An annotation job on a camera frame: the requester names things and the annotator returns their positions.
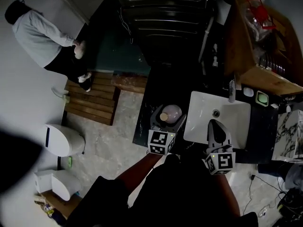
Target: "black countertop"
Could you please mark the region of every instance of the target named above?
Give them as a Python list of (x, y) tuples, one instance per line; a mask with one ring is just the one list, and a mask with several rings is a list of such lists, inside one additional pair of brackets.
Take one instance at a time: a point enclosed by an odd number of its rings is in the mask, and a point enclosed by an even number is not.
[[(147, 147), (150, 118), (160, 105), (176, 104), (184, 114), (188, 113), (192, 91), (200, 91), (228, 98), (223, 89), (222, 73), (203, 76), (200, 65), (152, 66), (146, 85), (133, 143)], [(278, 120), (278, 109), (263, 107), (255, 103), (255, 97), (246, 97), (242, 91), (236, 92), (236, 100), (250, 103), (250, 128), (245, 149), (234, 149), (238, 163), (267, 163), (271, 160)], [(279, 103), (277, 96), (269, 95), (269, 105)], [(207, 147), (183, 139), (186, 123), (178, 132), (171, 153), (182, 154), (188, 147), (198, 154)]]

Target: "sink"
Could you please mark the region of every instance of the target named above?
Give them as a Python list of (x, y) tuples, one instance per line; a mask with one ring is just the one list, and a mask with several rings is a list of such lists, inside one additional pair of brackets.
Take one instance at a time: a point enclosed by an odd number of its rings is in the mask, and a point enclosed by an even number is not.
[(221, 96), (193, 91), (183, 138), (208, 144), (207, 126), (211, 119), (220, 121), (231, 133), (234, 148), (244, 149), (250, 126), (250, 104)]

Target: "sink drain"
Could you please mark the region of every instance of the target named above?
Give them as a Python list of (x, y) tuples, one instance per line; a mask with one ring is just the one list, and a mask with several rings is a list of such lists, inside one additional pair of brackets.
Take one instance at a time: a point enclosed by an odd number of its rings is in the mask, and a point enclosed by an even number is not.
[(220, 112), (217, 109), (213, 110), (213, 117), (218, 118), (220, 116)]

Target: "marble floor tile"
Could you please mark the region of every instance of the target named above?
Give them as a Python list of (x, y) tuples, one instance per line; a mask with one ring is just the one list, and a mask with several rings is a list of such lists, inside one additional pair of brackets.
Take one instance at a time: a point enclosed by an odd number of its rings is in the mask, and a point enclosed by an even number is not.
[[(68, 168), (67, 158), (62, 159), (63, 168), (79, 178), (82, 183), (80, 196), (85, 196), (99, 175), (106, 179), (115, 179), (146, 155), (147, 148), (132, 143), (142, 98), (142, 94), (121, 91), (113, 126), (68, 113), (67, 126), (80, 132), (86, 140), (85, 154), (72, 156), (71, 168)], [(165, 157), (157, 163), (157, 166), (163, 164), (164, 161)], [(239, 203), (241, 214), (250, 200), (249, 186), (252, 174), (278, 188), (277, 178), (258, 174), (255, 165), (237, 164), (234, 171), (227, 174), (227, 178)], [(129, 206), (133, 205), (143, 183), (130, 195)], [(270, 207), (273, 207), (275, 205), (274, 201), (278, 191), (260, 179), (253, 180), (250, 190), (252, 201), (245, 213), (254, 211), (258, 214), (264, 206), (270, 204)], [(279, 218), (276, 207), (270, 209), (267, 206), (266, 215), (258, 219), (259, 226), (272, 226)]]

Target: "white toilet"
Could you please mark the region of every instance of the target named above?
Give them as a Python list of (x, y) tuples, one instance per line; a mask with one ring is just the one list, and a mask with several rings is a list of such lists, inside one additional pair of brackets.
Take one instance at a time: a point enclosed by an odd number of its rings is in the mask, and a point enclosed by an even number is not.
[(71, 196), (81, 190), (81, 183), (66, 170), (47, 170), (35, 173), (36, 189), (39, 193), (52, 190), (60, 198), (68, 201)]
[(68, 157), (84, 151), (85, 140), (75, 130), (58, 124), (46, 124), (45, 148), (59, 157)]

